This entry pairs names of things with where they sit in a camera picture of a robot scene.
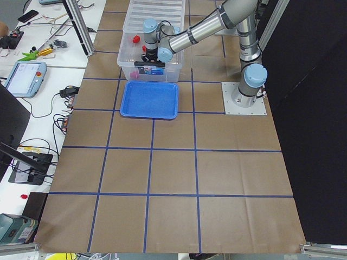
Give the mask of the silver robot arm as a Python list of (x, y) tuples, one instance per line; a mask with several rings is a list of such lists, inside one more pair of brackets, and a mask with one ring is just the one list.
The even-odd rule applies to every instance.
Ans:
[(256, 35), (256, 13), (260, 1), (224, 1), (207, 17), (184, 31), (148, 18), (143, 22), (146, 63), (168, 63), (177, 54), (223, 29), (237, 30), (239, 37), (239, 60), (241, 80), (232, 92), (232, 101), (239, 107), (248, 108), (263, 97), (259, 90), (264, 86), (268, 72), (262, 65), (262, 50)]

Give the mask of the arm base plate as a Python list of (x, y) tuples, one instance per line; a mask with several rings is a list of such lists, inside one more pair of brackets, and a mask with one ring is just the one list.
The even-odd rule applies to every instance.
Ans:
[(222, 29), (222, 30), (216, 32), (215, 35), (238, 37), (237, 27), (234, 27), (234, 28), (231, 28), (231, 29)]
[(221, 82), (221, 86), (225, 115), (267, 115), (261, 90), (254, 97), (246, 97), (239, 92), (238, 82)]

